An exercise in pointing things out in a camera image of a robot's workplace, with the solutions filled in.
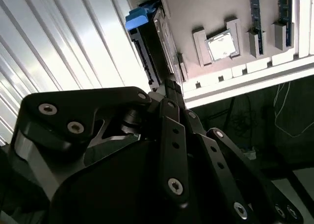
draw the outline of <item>black bracket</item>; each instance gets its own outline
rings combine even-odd
[[[214,139],[228,158],[231,168],[240,173],[238,179],[253,189],[249,191],[255,214],[262,223],[302,224],[303,218],[298,209],[272,184],[263,173],[255,168],[230,138],[218,128],[212,128],[207,136]]]

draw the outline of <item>white corrugated wall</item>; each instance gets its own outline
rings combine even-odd
[[[0,0],[0,145],[30,93],[149,91],[123,26],[129,10],[127,0]]]

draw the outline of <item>blue tab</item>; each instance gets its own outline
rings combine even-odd
[[[147,12],[148,10],[143,7],[130,11],[130,14],[126,16],[126,29],[131,30],[148,23]]]

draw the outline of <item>dark floor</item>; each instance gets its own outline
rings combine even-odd
[[[267,123],[263,119],[263,108],[273,106],[277,89],[278,86],[273,86],[237,96],[232,109],[231,119],[225,132],[240,148],[254,147],[257,151],[258,160],[262,161],[263,166],[270,166],[273,153],[273,151],[268,150],[269,138],[265,135],[266,128],[275,131],[274,144],[288,163],[312,163],[314,161],[314,125],[309,127],[302,135],[292,138],[274,127],[273,122]],[[285,84],[279,93],[275,107],[276,112],[282,107],[287,90],[288,83]],[[313,99],[314,76],[291,82],[286,104],[277,119],[277,125],[291,135],[301,133],[314,121]],[[228,109],[230,103],[231,99],[225,99],[196,107],[192,110],[198,114],[206,130],[212,127],[222,129],[227,114],[212,120],[208,120],[208,117]],[[252,116],[253,121],[251,142],[250,116]]]

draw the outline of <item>screw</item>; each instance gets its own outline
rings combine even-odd
[[[84,132],[84,126],[79,122],[70,122],[68,123],[68,130],[71,133],[80,134]]]
[[[246,220],[247,219],[247,211],[246,209],[243,207],[242,204],[235,202],[234,203],[234,209],[236,211],[236,213],[238,213],[238,215],[243,219]]]
[[[54,105],[47,103],[41,104],[38,107],[38,110],[44,115],[55,115],[57,113],[57,108]]]
[[[196,115],[195,115],[192,111],[190,111],[188,114],[189,114],[189,116],[191,116],[192,118],[194,118],[194,119],[196,118]]]
[[[275,205],[275,208],[277,210],[277,212],[279,213],[280,216],[282,216],[283,218],[286,218],[285,213],[283,212],[283,210],[279,207],[279,205]]]
[[[168,105],[171,106],[172,108],[175,108],[175,105],[172,102],[168,102]]]
[[[178,196],[183,193],[183,186],[181,182],[179,182],[179,180],[175,178],[171,178],[168,180],[168,186],[170,190]]]
[[[145,96],[144,94],[142,94],[142,93],[139,93],[138,96],[139,96],[140,98],[142,98],[142,99],[146,99],[146,96]]]
[[[287,205],[287,210],[295,219],[298,219],[298,215],[296,215],[296,212],[289,205]]]
[[[221,132],[216,131],[216,133],[217,133],[217,135],[218,135],[219,137],[221,137],[221,138],[223,138],[223,137],[224,137],[224,135],[222,135],[222,133],[221,133]]]

